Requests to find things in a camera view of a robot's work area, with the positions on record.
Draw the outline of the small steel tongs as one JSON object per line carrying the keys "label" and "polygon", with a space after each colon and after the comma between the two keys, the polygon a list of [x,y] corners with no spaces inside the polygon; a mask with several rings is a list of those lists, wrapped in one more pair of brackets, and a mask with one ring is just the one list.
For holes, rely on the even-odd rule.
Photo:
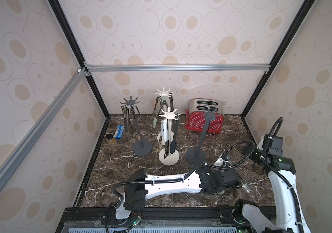
{"label": "small steel tongs", "polygon": [[162,121],[161,136],[160,136],[160,146],[164,144],[164,148],[159,152],[159,159],[161,162],[164,162],[170,154],[170,134],[169,134],[169,120],[164,119]]}

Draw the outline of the dark grey rack back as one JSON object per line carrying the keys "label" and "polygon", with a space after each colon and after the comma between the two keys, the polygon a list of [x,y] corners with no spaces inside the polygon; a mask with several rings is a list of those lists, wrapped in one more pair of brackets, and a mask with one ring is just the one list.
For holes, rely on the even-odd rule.
{"label": "dark grey rack back", "polygon": [[201,147],[204,137],[208,131],[210,122],[214,120],[216,117],[215,112],[210,110],[210,107],[208,107],[207,111],[204,111],[204,116],[205,116],[205,124],[199,139],[198,146],[189,148],[185,154],[187,162],[193,166],[198,166],[206,162],[206,153],[201,149]]}

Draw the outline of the thin steel tongs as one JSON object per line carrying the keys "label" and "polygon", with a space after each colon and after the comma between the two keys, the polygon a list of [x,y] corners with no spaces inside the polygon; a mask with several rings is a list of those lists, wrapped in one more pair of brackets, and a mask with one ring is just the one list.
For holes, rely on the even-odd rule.
{"label": "thin steel tongs", "polygon": [[138,137],[140,140],[140,128],[138,125],[137,115],[135,113],[135,109],[133,106],[129,106],[129,114],[130,114],[130,121],[131,121],[131,138]]}

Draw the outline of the green tongs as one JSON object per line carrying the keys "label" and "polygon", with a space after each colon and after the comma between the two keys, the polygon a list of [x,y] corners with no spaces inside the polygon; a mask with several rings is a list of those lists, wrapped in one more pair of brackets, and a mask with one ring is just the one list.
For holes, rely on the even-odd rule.
{"label": "green tongs", "polygon": [[167,98],[166,97],[157,97],[156,98],[156,103],[155,103],[155,107],[152,113],[153,116],[153,129],[156,128],[156,124],[157,124],[157,119],[159,117],[159,114],[161,113],[161,110],[167,111],[169,105],[167,103]]}

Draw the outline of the diagonal aluminium bar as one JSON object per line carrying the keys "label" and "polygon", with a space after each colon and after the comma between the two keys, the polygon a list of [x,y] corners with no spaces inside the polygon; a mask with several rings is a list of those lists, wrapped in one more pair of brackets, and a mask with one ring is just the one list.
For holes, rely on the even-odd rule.
{"label": "diagonal aluminium bar", "polygon": [[5,160],[0,167],[0,192],[8,183],[12,175],[18,169],[20,164],[29,154],[33,146],[36,144],[40,136],[43,134],[47,126],[54,119],[68,97],[77,87],[79,82],[87,74],[87,68],[80,68],[65,85],[63,90],[52,101],[52,103],[45,110],[43,115],[38,119],[34,126],[25,135],[22,141],[12,151],[11,155]]}

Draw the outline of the white utensil rack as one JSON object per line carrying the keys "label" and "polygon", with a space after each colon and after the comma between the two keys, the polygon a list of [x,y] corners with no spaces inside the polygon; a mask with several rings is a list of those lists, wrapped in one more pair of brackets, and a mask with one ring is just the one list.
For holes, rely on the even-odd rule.
{"label": "white utensil rack", "polygon": [[171,92],[171,89],[165,89],[163,87],[162,90],[157,89],[157,91],[154,93],[157,95],[156,97],[156,103],[155,107],[152,113],[153,116],[153,128],[156,128],[157,122],[162,122],[160,114],[163,115],[162,110],[168,112],[174,111],[174,104],[173,104],[173,93]]}
{"label": "white utensil rack", "polygon": [[[167,110],[161,110],[162,114],[159,116],[162,117],[161,121],[161,130],[158,137],[158,141],[163,144],[165,147],[159,152],[159,160],[163,165],[172,166],[175,165],[180,158],[180,154],[177,150],[177,131],[179,120],[175,114],[175,110],[171,111],[170,107]],[[175,129],[172,129],[172,123],[176,122]]]}

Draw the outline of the dark grey utensil rack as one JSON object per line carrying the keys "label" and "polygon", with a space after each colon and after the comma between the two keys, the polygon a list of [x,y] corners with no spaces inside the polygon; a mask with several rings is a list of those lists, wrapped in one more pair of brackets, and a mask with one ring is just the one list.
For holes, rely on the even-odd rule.
{"label": "dark grey utensil rack", "polygon": [[125,132],[130,139],[137,137],[137,141],[133,144],[133,153],[140,157],[146,156],[152,150],[152,143],[143,139],[141,136],[137,118],[140,117],[142,120],[144,120],[144,118],[137,107],[137,104],[140,102],[137,102],[138,98],[133,100],[132,96],[130,96],[130,99],[128,100],[126,98],[123,99],[124,102],[120,104],[122,104],[121,109],[124,118]]}

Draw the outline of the blue small package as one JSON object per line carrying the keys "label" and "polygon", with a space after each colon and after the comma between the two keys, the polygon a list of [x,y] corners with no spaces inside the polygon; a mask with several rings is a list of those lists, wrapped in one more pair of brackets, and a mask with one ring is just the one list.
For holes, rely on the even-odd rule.
{"label": "blue small package", "polygon": [[121,139],[122,135],[124,133],[124,130],[125,130],[125,126],[124,125],[118,125],[117,129],[115,131],[115,134],[114,134],[114,138],[115,139]]}

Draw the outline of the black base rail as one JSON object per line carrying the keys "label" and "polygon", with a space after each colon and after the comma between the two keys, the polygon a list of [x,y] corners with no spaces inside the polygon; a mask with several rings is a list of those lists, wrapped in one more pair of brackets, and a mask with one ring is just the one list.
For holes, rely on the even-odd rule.
{"label": "black base rail", "polygon": [[57,233],[108,233],[130,229],[132,233],[254,233],[248,222],[233,219],[233,207],[146,207],[136,211],[142,221],[131,227],[127,220],[117,220],[113,207],[67,208],[59,221]]}

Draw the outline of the red white toaster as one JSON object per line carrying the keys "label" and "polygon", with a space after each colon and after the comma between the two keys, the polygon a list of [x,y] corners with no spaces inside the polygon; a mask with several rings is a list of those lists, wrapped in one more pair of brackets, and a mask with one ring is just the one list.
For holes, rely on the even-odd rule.
{"label": "red white toaster", "polygon": [[224,122],[222,102],[212,99],[193,99],[186,110],[185,128],[190,131],[202,132],[205,124],[204,111],[215,112],[215,119],[210,122],[208,133],[221,133]]}

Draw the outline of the brown spice jar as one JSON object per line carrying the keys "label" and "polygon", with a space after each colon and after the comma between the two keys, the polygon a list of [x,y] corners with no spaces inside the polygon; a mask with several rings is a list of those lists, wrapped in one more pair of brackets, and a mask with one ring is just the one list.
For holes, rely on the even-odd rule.
{"label": "brown spice jar", "polygon": [[113,134],[106,134],[105,138],[106,138],[108,144],[110,144],[114,147],[117,146],[118,143],[117,143],[117,140],[116,140],[116,138],[114,137]]}

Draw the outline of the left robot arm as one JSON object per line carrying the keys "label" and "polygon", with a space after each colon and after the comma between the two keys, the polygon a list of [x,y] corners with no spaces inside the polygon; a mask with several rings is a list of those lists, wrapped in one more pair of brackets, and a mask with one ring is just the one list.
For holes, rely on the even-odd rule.
{"label": "left robot arm", "polygon": [[[248,144],[248,153],[239,162],[230,165],[228,153],[241,144]],[[127,219],[133,211],[145,207],[145,201],[175,193],[216,194],[226,189],[241,185],[236,167],[243,164],[255,151],[256,144],[246,140],[234,144],[222,154],[221,166],[209,165],[206,162],[184,174],[157,176],[146,174],[144,169],[136,171],[125,182],[115,184],[111,190],[118,196],[115,206],[117,220]]]}

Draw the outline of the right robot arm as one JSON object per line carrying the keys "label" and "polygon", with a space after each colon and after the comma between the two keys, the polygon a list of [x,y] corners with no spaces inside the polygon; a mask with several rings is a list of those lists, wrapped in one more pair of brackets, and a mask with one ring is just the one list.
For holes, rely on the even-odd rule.
{"label": "right robot arm", "polygon": [[292,159],[283,156],[283,138],[277,133],[283,118],[276,120],[258,146],[250,146],[244,154],[267,174],[274,193],[276,222],[266,217],[254,203],[239,199],[233,219],[238,224],[249,223],[257,233],[309,233],[296,187],[296,168]]}

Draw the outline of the horizontal aluminium bar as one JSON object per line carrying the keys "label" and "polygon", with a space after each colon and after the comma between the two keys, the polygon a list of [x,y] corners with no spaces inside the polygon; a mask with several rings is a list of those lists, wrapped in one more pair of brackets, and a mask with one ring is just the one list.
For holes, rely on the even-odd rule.
{"label": "horizontal aluminium bar", "polygon": [[173,65],[87,65],[92,72],[172,72],[172,71],[268,71],[270,64],[173,64]]}

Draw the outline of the black tongs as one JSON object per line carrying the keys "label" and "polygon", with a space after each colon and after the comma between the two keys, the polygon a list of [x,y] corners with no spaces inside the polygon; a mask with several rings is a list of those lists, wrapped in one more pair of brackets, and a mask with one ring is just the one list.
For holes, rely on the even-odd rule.
{"label": "black tongs", "polygon": [[174,154],[176,149],[177,149],[177,134],[178,134],[178,129],[179,129],[179,115],[176,116],[176,121],[175,121],[175,126],[174,126],[174,136],[172,143],[170,145],[170,153]]}

